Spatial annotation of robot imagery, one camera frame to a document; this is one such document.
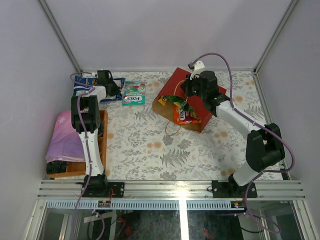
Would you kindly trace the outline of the blue chips bag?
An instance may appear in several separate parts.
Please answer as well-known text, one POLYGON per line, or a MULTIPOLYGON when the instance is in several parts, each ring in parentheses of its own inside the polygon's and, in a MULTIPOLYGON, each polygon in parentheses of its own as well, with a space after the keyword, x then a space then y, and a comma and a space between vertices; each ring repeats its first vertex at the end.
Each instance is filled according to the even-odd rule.
POLYGON ((113 79, 117 87, 119 87, 119 93, 114 96, 107 94, 104 99, 100 98, 102 96, 103 87, 96 83, 97 79, 95 76, 85 73, 81 76, 75 75, 74 80, 73 96, 79 96, 87 93, 90 93, 91 95, 97 94, 98 100, 101 102, 121 101, 123 99, 126 85, 126 79, 124 77, 113 79))

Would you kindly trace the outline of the red paper bag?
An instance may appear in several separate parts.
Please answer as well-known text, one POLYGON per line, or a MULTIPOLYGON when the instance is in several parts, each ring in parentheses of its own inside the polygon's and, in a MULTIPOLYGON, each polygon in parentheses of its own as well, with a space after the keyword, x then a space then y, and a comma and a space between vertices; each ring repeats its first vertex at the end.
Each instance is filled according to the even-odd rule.
MULTIPOLYGON (((167 101, 165 105, 159 102, 159 98, 162 96, 178 96, 185 100, 186 94, 181 89, 180 85, 185 81, 187 75, 190 72, 181 69, 179 67, 173 72, 172 76, 168 79, 166 84, 162 87, 156 98, 152 103, 152 110, 167 120, 174 122, 174 104, 171 101, 167 101)), ((195 110, 195 113, 200 118, 200 123, 181 124, 180 126, 187 130, 192 130, 201 133, 209 120, 212 118, 212 114, 205 109, 205 106, 198 96, 191 96, 187 100, 187 103, 195 110)))

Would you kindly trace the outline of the green Fox's candy bag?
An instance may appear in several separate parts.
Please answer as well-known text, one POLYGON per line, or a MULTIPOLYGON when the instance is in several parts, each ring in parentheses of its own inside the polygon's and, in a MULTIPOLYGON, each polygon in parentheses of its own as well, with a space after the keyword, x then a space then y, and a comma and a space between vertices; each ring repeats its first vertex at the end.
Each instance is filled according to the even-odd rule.
POLYGON ((146 85, 141 81, 127 81, 125 83, 123 106, 138 106, 146 103, 146 85))

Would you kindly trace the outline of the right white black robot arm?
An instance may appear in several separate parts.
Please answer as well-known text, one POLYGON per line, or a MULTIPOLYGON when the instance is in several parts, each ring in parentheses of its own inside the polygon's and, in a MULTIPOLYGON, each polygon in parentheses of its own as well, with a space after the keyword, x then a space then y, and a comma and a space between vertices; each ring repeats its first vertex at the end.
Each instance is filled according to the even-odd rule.
POLYGON ((218 79, 213 71, 188 74, 181 89, 187 97, 201 98, 207 111, 230 124, 246 141, 245 163, 226 182, 212 182, 215 198, 244 197, 254 178, 285 158, 280 128, 275 123, 264 125, 257 122, 236 109, 232 99, 220 92, 218 79))

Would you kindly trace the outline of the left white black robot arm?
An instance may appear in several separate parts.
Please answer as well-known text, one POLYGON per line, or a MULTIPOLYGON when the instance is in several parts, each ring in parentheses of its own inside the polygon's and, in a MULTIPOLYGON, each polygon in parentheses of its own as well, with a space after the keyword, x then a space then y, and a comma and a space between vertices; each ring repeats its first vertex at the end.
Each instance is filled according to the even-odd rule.
POLYGON ((101 161, 98 132, 101 125, 99 102, 107 96, 115 96, 121 90, 114 82, 109 70, 98 70, 96 84, 87 84, 75 80, 76 72, 70 75, 75 84, 89 88, 88 91, 71 98, 71 125, 81 140, 85 159, 85 178, 83 197, 105 197, 108 184, 105 168, 101 161))

